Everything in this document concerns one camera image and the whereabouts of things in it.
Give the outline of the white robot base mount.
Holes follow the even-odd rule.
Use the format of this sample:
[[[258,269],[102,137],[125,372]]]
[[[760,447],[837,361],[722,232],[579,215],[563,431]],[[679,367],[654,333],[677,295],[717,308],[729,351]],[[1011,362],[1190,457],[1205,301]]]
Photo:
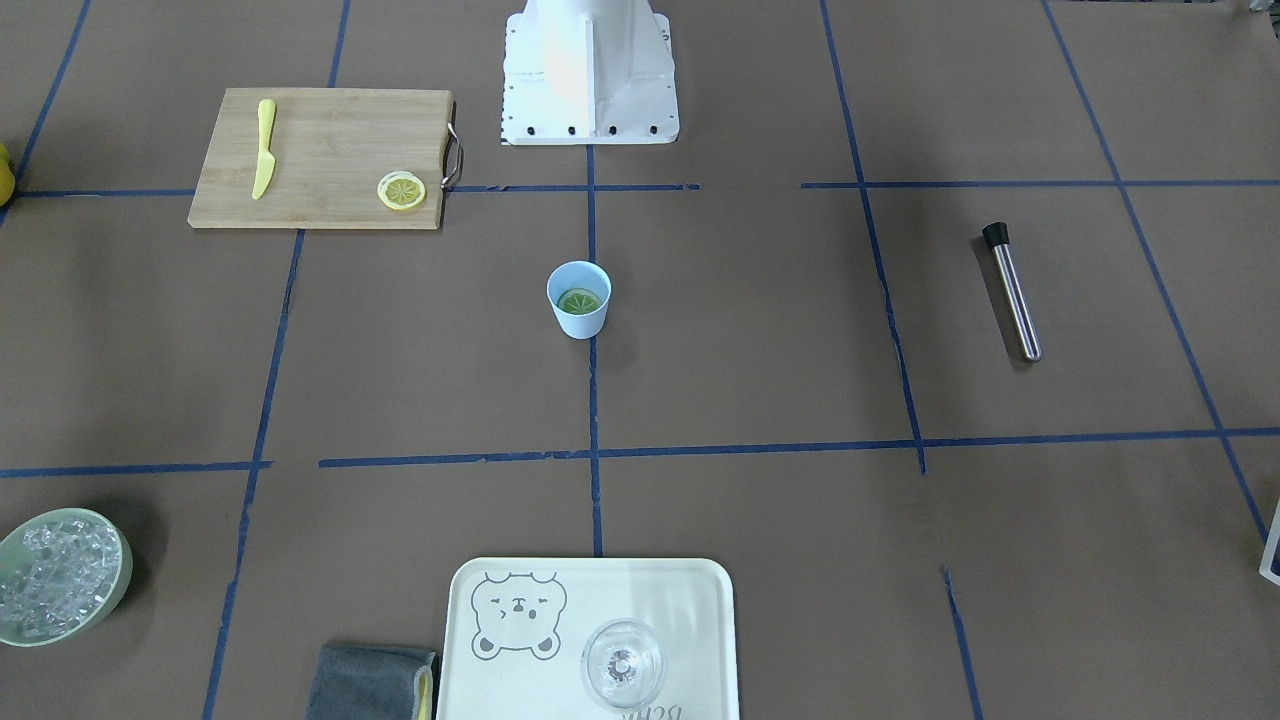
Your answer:
[[[503,145],[677,141],[671,24],[650,3],[527,1],[504,41]]]

